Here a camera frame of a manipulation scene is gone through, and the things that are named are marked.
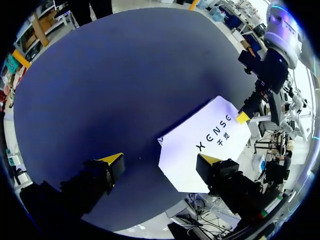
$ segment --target shelf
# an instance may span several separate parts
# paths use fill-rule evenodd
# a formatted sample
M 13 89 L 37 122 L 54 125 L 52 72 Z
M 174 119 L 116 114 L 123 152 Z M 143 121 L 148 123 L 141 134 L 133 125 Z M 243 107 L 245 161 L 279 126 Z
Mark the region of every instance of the shelf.
M 45 35 L 48 35 L 52 30 L 54 30 L 56 27 L 60 26 L 61 24 L 64 24 L 64 19 L 61 18 L 58 22 L 56 22 L 52 27 L 50 27 L 46 32 Z
M 28 31 L 28 29 L 32 26 L 31 22 L 30 24 L 22 31 L 22 33 L 16 38 L 15 43 L 17 43 L 19 41 L 19 39 L 26 33 L 26 31 Z
M 47 12 L 49 12 L 51 9 L 55 8 L 55 5 L 53 4 L 52 6 L 48 7 L 46 10 L 44 10 L 38 18 L 41 18 L 43 15 L 45 15 Z
M 48 35 L 50 32 L 52 32 L 56 27 L 60 26 L 61 24 L 64 24 L 63 18 L 56 22 L 52 27 L 50 27 L 46 32 L 45 35 Z M 25 51 L 25 54 L 27 54 L 38 42 L 39 38 L 37 38 L 31 45 L 30 47 Z
M 55 5 L 52 5 L 50 7 L 48 7 L 46 10 L 44 10 L 40 16 L 38 16 L 38 18 L 41 18 L 43 15 L 45 15 L 47 12 L 49 12 L 51 9 L 54 9 Z M 15 43 L 17 43 L 19 41 L 19 39 L 26 33 L 26 31 L 28 31 L 28 29 L 32 26 L 31 22 L 30 24 L 22 31 L 22 33 L 16 38 Z

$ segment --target desk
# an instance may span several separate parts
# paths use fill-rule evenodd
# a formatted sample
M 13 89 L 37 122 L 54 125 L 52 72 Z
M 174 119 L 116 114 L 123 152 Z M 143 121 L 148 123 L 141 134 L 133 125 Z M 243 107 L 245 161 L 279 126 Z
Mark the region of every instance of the desk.
M 185 197 L 158 167 L 157 138 L 217 95 L 240 109 L 254 90 L 238 52 L 196 11 L 143 8 L 73 30 L 48 48 L 15 93 L 23 162 L 58 188 L 88 159 L 124 153 L 126 170 L 84 220 L 111 231 Z

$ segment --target white floor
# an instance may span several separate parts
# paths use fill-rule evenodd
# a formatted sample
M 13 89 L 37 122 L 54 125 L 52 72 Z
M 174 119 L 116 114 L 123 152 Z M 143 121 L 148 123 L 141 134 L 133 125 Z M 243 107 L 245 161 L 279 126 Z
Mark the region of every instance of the white floor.
M 160 3 L 155 0 L 113 0 L 112 1 L 112 8 L 114 13 L 132 10 L 132 9 L 139 9 L 139 8 L 155 8 L 155 7 L 163 7 L 163 8 L 179 8 L 179 9 L 188 9 L 190 4 L 185 3 L 184 5 L 179 4 L 166 4 Z M 202 13 L 206 16 L 212 24 L 217 26 L 221 32 L 229 39 L 229 41 L 233 44 L 235 49 L 240 53 L 244 48 L 232 35 L 230 30 L 221 22 L 214 22 L 207 11 L 200 10 L 196 8 L 197 12 Z M 92 12 L 91 15 L 92 19 L 95 20 L 95 16 Z M 69 24 L 68 26 L 63 26 L 53 32 L 51 35 L 48 36 L 50 40 L 50 44 L 46 47 L 43 47 L 40 53 L 35 57 L 34 61 L 37 61 L 38 57 L 50 46 L 56 43 L 59 39 L 63 36 L 68 34 L 72 30 L 72 26 Z M 9 109 L 8 106 L 6 107 L 7 113 L 13 113 L 13 108 Z M 18 149 L 16 133 L 15 133 L 15 125 L 13 121 L 4 121 L 4 130 L 5 136 L 7 141 L 7 146 L 12 153 L 16 152 Z M 252 167 L 252 159 L 253 159 L 254 151 L 252 148 L 246 148 L 243 150 L 243 153 L 240 155 L 239 159 L 237 160 L 240 164 L 240 170 L 244 172 L 245 176 L 248 176 L 250 179 L 256 179 L 259 174 L 253 170 Z M 290 184 L 294 183 L 294 180 L 297 177 L 301 170 L 301 166 L 297 166 L 294 168 L 294 174 L 290 175 Z M 206 220 L 211 220 L 214 217 L 212 215 L 207 216 Z M 140 238 L 157 238 L 157 239 L 172 239 L 173 236 L 171 232 L 167 228 L 167 224 L 169 224 L 171 220 L 166 216 L 165 213 L 162 213 L 154 218 L 143 222 L 137 226 L 133 226 L 129 229 L 124 229 L 118 231 L 117 233 L 132 237 L 140 237 Z

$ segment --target wires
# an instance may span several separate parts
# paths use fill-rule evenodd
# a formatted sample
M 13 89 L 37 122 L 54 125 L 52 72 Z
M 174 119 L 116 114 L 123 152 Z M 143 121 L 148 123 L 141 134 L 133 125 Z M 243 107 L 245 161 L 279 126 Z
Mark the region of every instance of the wires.
M 190 236 L 190 235 L 189 235 L 189 231 L 192 230 L 192 229 L 194 229 L 194 228 L 196 228 L 196 226 L 190 227 L 190 228 L 188 229 L 188 231 L 186 231 L 186 234 L 187 234 L 188 236 Z
M 210 226 L 213 226 L 213 227 L 215 227 L 215 228 L 217 228 L 217 229 L 219 229 L 219 230 L 221 230 L 221 231 L 228 231 L 228 232 L 231 232 L 229 229 L 227 229 L 227 228 L 225 228 L 225 227 L 220 226 L 220 223 L 219 223 L 219 217 L 215 218 L 215 219 L 217 219 L 217 220 L 218 220 L 218 225 L 217 225 L 217 224 L 215 224 L 215 223 L 213 223 L 213 222 L 209 222 L 209 221 L 205 220 L 201 215 L 200 215 L 200 218 L 201 218 L 203 221 L 205 221 L 206 223 L 208 223 L 208 224 L 203 224 L 203 225 L 210 225 Z

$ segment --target black cable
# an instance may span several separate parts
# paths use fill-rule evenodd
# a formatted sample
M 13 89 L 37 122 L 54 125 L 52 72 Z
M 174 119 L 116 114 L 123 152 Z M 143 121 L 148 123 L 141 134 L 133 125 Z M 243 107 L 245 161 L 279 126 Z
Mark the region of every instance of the black cable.
M 208 223 L 208 225 L 211 225 L 211 226 L 213 226 L 213 227 L 216 227 L 217 229 L 220 229 L 221 231 L 222 231 L 222 230 L 225 230 L 225 231 L 228 231 L 228 232 L 230 232 L 230 233 L 231 233 L 231 231 L 230 231 L 229 229 L 227 229 L 227 228 L 225 228 L 225 227 L 220 226 L 220 224 L 219 224 L 219 217 L 215 218 L 215 219 L 217 219 L 217 220 L 218 220 L 218 225 L 214 224 L 213 222 L 209 222 L 209 221 L 207 221 L 207 220 L 203 219 L 203 217 L 202 217 L 202 216 L 200 216 L 200 218 L 201 218 L 203 221 L 205 221 L 206 223 Z
M 206 207 L 206 202 L 205 202 L 202 198 L 198 198 L 198 199 L 196 199 L 196 200 L 195 200 L 195 204 L 197 204 L 197 200 L 200 200 L 200 201 L 202 201 L 202 202 L 203 202 L 203 208 L 205 208 L 205 207 Z
M 210 233 L 213 237 L 214 237 L 214 239 L 218 239 L 217 238 L 217 236 L 216 235 L 214 235 L 213 233 L 218 233 L 218 234 L 220 234 L 220 232 L 217 232 L 217 231 L 209 231 L 209 230 L 207 230 L 207 229 L 205 229 L 205 228 L 203 228 L 203 227 L 199 227 L 199 229 L 202 231 L 202 233 L 203 234 L 205 234 L 208 238 L 209 238 L 209 236 L 205 233 L 205 232 L 207 232 L 207 233 Z

